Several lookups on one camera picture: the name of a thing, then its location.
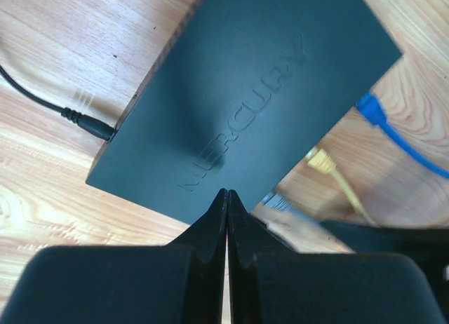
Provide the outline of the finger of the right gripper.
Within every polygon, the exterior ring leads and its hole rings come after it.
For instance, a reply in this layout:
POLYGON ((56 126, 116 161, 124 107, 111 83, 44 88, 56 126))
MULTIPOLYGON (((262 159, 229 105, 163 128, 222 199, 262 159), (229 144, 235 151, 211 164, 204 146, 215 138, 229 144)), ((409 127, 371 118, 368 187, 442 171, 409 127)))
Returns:
POLYGON ((321 226, 356 252, 393 252, 416 262, 448 263, 447 229, 371 227, 332 220, 321 226))

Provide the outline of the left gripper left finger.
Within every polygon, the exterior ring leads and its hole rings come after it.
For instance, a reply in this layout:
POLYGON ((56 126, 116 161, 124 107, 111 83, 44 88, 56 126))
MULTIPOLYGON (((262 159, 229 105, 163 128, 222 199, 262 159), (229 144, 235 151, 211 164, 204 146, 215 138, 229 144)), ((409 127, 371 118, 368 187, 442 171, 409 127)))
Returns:
POLYGON ((53 246, 27 264, 12 323, 219 323, 227 191, 160 246, 53 246))

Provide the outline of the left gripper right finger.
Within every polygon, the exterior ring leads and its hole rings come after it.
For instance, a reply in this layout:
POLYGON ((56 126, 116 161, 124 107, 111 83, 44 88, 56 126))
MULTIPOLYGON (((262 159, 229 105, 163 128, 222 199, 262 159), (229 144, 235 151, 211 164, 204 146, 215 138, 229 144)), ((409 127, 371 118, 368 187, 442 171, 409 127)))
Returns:
POLYGON ((444 323, 445 264, 393 252, 298 253, 227 194, 233 323, 444 323))

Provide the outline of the black network switch box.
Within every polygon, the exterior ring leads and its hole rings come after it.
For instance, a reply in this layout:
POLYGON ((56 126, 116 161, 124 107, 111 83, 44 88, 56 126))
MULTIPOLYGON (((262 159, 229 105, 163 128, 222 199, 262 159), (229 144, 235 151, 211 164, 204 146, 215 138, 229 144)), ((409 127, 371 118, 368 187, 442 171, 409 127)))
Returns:
POLYGON ((191 224, 254 208, 401 57, 364 0, 203 0, 88 185, 191 224))

